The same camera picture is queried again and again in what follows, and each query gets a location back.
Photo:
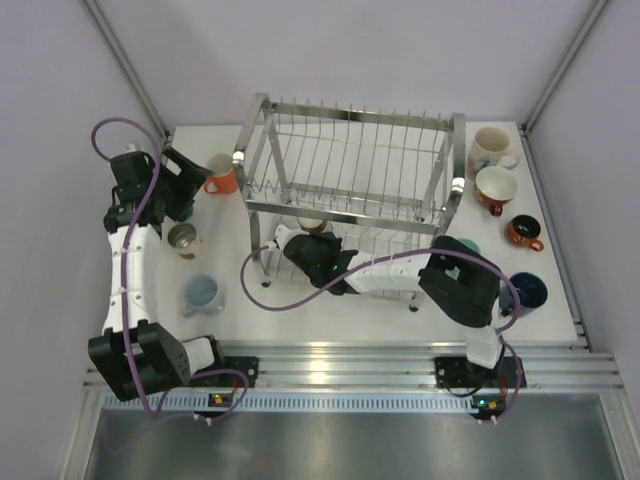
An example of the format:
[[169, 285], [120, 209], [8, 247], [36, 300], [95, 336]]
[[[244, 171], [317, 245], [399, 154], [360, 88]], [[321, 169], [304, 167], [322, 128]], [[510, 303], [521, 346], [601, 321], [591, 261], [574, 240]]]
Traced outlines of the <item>white steel cup wood band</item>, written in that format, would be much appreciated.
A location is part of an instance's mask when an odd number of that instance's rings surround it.
[[327, 220], [298, 217], [297, 222], [302, 230], [310, 233], [326, 233], [332, 230], [331, 223]]

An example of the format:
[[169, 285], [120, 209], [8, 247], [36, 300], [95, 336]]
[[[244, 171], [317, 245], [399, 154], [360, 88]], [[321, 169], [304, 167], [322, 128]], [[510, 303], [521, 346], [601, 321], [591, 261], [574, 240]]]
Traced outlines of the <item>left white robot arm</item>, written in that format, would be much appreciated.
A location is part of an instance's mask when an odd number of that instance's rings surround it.
[[88, 354], [121, 401], [186, 387], [194, 375], [215, 386], [228, 372], [214, 337], [180, 341], [160, 323], [156, 270], [162, 224], [191, 212], [210, 175], [172, 147], [162, 154], [177, 172], [139, 150], [110, 161], [116, 184], [103, 225], [111, 248], [112, 291], [102, 332], [89, 340]]

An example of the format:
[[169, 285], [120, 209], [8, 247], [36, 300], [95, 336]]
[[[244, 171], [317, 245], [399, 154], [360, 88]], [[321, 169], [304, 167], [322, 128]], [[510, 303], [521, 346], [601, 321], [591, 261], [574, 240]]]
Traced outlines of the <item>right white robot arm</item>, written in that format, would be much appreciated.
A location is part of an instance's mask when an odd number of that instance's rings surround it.
[[503, 375], [504, 348], [492, 326], [500, 270], [455, 238], [440, 236], [429, 250], [381, 256], [346, 250], [342, 239], [330, 232], [311, 233], [281, 224], [275, 243], [314, 287], [326, 288], [333, 295], [425, 294], [450, 320], [465, 328], [470, 379], [487, 386]]

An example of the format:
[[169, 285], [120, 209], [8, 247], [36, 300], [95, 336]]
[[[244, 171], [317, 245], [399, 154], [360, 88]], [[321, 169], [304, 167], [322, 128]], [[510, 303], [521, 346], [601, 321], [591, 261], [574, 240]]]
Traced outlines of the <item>stainless steel dish rack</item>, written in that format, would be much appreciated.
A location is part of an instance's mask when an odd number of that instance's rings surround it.
[[315, 220], [346, 250], [391, 256], [444, 235], [465, 190], [466, 118], [250, 102], [232, 154], [249, 216], [243, 275], [302, 279], [274, 248], [280, 226]]

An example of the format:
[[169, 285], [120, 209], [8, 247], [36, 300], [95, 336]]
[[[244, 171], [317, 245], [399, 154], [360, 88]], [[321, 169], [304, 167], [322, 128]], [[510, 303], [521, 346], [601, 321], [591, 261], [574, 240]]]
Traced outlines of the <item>orange mug white interior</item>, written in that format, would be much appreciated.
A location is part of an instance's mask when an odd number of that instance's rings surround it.
[[203, 190], [209, 195], [233, 194], [238, 190], [238, 184], [233, 171], [233, 159], [230, 155], [219, 153], [212, 157], [207, 168], [211, 175], [203, 185]]

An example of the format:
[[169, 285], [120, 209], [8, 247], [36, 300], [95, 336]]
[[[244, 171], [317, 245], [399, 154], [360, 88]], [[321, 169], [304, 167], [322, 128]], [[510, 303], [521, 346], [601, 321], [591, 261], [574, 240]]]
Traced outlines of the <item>dark teal mug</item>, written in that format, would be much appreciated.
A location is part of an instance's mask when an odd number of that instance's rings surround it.
[[186, 222], [193, 216], [193, 207], [186, 208], [178, 217], [177, 222]]

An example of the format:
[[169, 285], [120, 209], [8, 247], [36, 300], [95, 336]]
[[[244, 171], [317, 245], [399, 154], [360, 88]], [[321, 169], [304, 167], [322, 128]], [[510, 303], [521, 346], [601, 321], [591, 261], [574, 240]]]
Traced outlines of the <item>small cream steel tumbler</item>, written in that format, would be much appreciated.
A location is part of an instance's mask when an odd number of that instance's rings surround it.
[[179, 223], [168, 233], [169, 245], [186, 260], [194, 260], [203, 251], [204, 244], [196, 227], [190, 223]]

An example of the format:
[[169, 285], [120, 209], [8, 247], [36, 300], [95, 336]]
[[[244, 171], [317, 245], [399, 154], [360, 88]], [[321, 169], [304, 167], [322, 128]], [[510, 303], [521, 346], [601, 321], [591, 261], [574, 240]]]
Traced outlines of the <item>light blue mug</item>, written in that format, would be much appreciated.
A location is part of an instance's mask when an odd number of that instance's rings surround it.
[[218, 281], [205, 274], [190, 278], [182, 289], [184, 306], [181, 314], [190, 318], [198, 314], [215, 316], [222, 312], [226, 295]]

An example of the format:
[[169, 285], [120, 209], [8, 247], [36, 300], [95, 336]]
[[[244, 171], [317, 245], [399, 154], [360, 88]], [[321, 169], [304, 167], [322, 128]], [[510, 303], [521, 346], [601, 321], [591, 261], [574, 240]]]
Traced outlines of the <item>mint green mug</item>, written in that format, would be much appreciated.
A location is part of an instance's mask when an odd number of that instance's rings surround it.
[[476, 254], [481, 253], [481, 248], [479, 245], [471, 239], [468, 238], [458, 238], [458, 241], [463, 244], [466, 248], [472, 250]]

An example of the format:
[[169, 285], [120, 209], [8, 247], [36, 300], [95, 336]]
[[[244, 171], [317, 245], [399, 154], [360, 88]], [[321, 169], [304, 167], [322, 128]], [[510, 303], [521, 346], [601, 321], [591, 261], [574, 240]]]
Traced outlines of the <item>cream floral mug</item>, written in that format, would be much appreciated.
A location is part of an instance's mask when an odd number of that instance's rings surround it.
[[521, 162], [521, 155], [511, 148], [507, 132], [498, 127], [482, 127], [474, 135], [467, 157], [467, 174], [475, 179], [484, 168], [499, 166], [507, 170], [515, 169]]

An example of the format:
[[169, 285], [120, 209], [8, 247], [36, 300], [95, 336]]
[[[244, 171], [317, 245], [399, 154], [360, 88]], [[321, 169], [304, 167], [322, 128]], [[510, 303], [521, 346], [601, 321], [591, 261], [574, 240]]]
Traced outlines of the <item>orange cup black interior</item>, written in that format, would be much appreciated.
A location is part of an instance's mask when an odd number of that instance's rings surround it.
[[544, 250], [544, 243], [540, 240], [540, 234], [540, 223], [534, 217], [526, 214], [515, 216], [505, 229], [505, 238], [508, 242], [536, 252]]

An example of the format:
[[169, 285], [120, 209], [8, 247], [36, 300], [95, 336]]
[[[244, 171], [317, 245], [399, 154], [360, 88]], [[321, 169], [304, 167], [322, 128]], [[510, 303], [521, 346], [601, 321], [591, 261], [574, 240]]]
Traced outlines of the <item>navy blue mug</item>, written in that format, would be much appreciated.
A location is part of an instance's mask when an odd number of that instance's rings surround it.
[[[522, 318], [543, 306], [548, 299], [548, 289], [544, 281], [533, 273], [518, 272], [510, 277], [520, 300], [519, 317]], [[515, 309], [515, 299], [506, 284], [502, 284], [498, 296], [498, 313], [502, 317], [511, 316]]]

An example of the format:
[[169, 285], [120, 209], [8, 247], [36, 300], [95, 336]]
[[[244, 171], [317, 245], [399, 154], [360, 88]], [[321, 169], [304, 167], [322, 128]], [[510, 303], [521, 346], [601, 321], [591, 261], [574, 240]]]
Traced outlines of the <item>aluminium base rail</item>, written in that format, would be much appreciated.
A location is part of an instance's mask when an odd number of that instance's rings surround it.
[[[223, 341], [229, 356], [258, 359], [256, 387], [289, 391], [432, 391], [435, 359], [463, 352], [459, 342], [340, 343]], [[614, 356], [589, 350], [585, 343], [568, 347], [514, 347], [521, 358], [526, 393], [602, 393], [624, 383]]]

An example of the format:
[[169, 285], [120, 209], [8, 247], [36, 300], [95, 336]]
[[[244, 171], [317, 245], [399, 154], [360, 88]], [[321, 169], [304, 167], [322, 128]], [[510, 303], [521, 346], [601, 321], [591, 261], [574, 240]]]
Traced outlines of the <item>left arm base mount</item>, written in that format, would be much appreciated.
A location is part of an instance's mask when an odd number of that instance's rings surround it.
[[241, 373], [223, 373], [216, 376], [215, 387], [243, 388], [245, 377], [250, 388], [254, 388], [259, 374], [259, 358], [256, 356], [226, 356], [217, 370], [234, 370]]

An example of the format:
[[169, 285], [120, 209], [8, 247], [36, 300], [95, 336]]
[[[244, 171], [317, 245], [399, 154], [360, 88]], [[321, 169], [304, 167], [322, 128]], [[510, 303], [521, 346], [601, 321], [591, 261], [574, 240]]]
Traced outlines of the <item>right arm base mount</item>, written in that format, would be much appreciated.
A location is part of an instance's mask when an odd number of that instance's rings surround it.
[[511, 356], [500, 359], [493, 369], [469, 362], [464, 356], [441, 356], [434, 359], [436, 385], [441, 389], [500, 389], [503, 384], [514, 389], [527, 386], [524, 369]]

